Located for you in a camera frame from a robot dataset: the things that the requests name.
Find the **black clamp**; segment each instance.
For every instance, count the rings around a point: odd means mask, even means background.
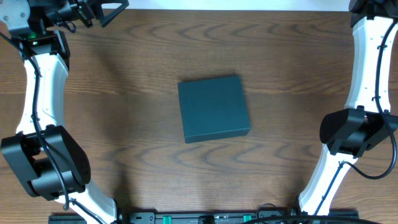
[[[377,49],[379,50],[380,48],[383,48],[383,50],[384,50],[384,49],[386,49],[387,47],[388,47],[388,45],[383,44],[383,45],[378,46]]]
[[[52,156],[57,162],[69,193],[84,192],[90,182],[91,170],[87,155],[63,126],[47,126],[41,131]],[[40,154],[36,133],[4,138],[1,152],[19,182],[31,197],[42,196],[54,200],[62,193],[62,186],[48,157],[35,159]]]
[[[381,99],[381,96],[378,96],[377,98],[380,100],[380,99]],[[372,101],[373,101],[374,99],[376,99],[376,97],[375,97],[375,96],[374,96],[374,97],[372,97]]]

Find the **wood grain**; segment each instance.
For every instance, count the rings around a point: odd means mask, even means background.
[[[124,210],[255,210],[288,206],[306,186],[321,151],[324,115],[342,109],[353,69],[345,12],[124,11],[109,26],[78,25],[65,86],[68,132],[86,151],[92,178]],[[20,121],[25,71],[0,41],[0,137]],[[398,46],[389,82],[398,111]],[[185,144],[177,83],[238,74],[252,131]],[[388,166],[384,141],[358,165]],[[333,208],[365,219],[398,220],[397,169],[385,179],[345,177]],[[0,157],[0,222],[45,223],[62,206],[30,198]]]

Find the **wooden surface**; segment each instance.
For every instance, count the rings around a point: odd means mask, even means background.
[[[341,110],[353,69],[347,12],[124,11],[107,28],[67,34],[68,132],[87,153],[92,179],[124,210],[255,210],[288,206],[321,152],[324,115]],[[0,137],[22,116],[25,71],[0,41]],[[390,74],[398,111],[398,46]],[[177,83],[238,74],[252,130],[185,144]],[[369,174],[391,159],[384,141],[360,158]],[[45,223],[62,205],[30,198],[0,156],[0,223]],[[398,220],[397,169],[382,180],[349,171],[333,208]]]

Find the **green led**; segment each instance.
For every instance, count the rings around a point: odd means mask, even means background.
[[[163,224],[172,224],[172,217],[163,217]]]
[[[29,37],[28,37],[28,39],[33,39],[33,38],[36,38],[37,36],[36,36],[36,33],[33,33],[33,34],[31,34]]]
[[[251,215],[244,215],[243,216],[243,222],[247,222],[251,220]]]

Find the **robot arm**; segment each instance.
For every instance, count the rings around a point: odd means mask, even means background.
[[[364,151],[372,149],[386,138],[387,132],[382,120],[377,117],[374,99],[376,84],[376,64],[384,34],[393,23],[386,11],[368,13],[377,9],[366,1],[352,1],[350,11],[354,12],[354,67],[353,78],[345,110],[328,114],[322,121],[320,138],[322,153],[309,184],[298,198],[301,213],[308,215],[328,215],[331,200],[350,166],[340,166],[343,161],[354,164]],[[392,43],[397,26],[387,38],[383,51],[379,83],[380,104],[383,111],[390,111],[388,99],[388,76]],[[396,130],[397,117],[386,115]]]
[[[104,16],[101,5],[110,2],[122,4]],[[41,76],[37,98],[40,135],[44,137],[59,166],[68,191],[69,207],[89,224],[121,223],[125,217],[121,216],[116,202],[105,196],[91,180],[86,154],[64,128],[63,89],[68,76],[70,53],[63,32],[47,31],[45,28],[66,26],[77,19],[91,27],[91,19],[94,18],[106,26],[127,6],[127,0],[7,0],[0,5],[0,17],[7,25],[12,41],[24,51],[21,57],[27,72],[25,107],[17,135],[3,139],[1,151],[30,196],[65,203],[60,179],[49,159],[33,158],[40,153],[41,145],[37,142],[38,134],[31,118],[33,95],[37,88],[35,79],[38,77],[26,58],[29,56],[39,68]]]

